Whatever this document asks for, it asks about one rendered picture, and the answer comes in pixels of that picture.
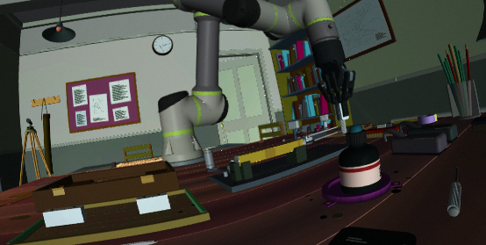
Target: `tripod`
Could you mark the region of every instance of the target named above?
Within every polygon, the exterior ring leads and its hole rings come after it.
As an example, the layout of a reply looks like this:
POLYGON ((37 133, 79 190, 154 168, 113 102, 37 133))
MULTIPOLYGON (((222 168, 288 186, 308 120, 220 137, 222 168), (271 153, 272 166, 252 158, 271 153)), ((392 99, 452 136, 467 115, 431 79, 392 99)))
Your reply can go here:
POLYGON ((34 139, 35 142, 37 142, 37 147, 39 147, 40 156, 42 157, 42 161, 46 166, 47 174, 51 177, 51 171, 47 167, 46 158, 44 157, 44 153, 42 152, 42 148, 40 147, 39 138, 37 137, 37 131, 35 131, 35 129, 33 128, 30 119, 27 119, 27 123, 29 124, 29 126, 27 127, 27 130, 25 130, 24 150, 22 151, 22 164, 20 165, 20 182, 18 183, 18 186, 22 185, 22 176, 24 175, 23 173, 24 173, 24 163, 25 163, 25 146, 27 145, 27 135, 31 139, 31 150, 32 150, 33 167, 35 168, 35 176, 37 177, 37 179, 40 179, 39 164, 37 163, 37 155, 35 154, 34 139))

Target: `purple bulletin board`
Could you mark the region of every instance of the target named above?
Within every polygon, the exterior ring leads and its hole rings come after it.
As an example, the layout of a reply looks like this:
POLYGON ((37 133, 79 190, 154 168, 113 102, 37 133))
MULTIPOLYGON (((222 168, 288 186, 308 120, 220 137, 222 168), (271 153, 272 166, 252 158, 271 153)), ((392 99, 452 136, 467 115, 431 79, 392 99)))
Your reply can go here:
POLYGON ((140 122, 135 73, 66 83, 69 132, 140 122))

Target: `wall clock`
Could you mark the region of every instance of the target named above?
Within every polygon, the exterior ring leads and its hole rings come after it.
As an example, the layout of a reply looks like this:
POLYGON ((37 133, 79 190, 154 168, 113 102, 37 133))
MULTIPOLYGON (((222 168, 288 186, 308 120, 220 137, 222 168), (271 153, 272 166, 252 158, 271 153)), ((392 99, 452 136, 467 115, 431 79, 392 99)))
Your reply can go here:
POLYGON ((152 44, 152 50, 158 55, 166 55, 172 51, 174 42, 168 36, 158 36, 152 44))

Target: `wooden box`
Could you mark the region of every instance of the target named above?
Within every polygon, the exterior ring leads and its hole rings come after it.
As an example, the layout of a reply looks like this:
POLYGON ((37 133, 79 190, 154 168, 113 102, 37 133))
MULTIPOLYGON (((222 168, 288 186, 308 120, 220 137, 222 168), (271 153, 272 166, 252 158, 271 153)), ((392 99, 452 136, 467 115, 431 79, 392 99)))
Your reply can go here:
POLYGON ((105 169, 64 177, 32 193, 35 211, 88 205, 180 190, 168 162, 105 169))

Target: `robotic arm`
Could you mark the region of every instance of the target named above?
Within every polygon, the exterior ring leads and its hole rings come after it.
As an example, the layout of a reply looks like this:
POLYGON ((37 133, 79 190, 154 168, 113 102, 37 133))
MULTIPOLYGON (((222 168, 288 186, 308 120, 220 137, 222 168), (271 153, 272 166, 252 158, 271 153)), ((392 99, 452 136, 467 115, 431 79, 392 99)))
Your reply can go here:
POLYGON ((306 29, 316 67, 323 73, 318 87, 328 103, 334 105, 336 119, 349 118, 347 100, 353 95, 354 71, 347 70, 346 59, 327 0, 295 0, 278 6, 262 0, 173 0, 182 11, 201 11, 238 27, 265 32, 272 40, 306 29))

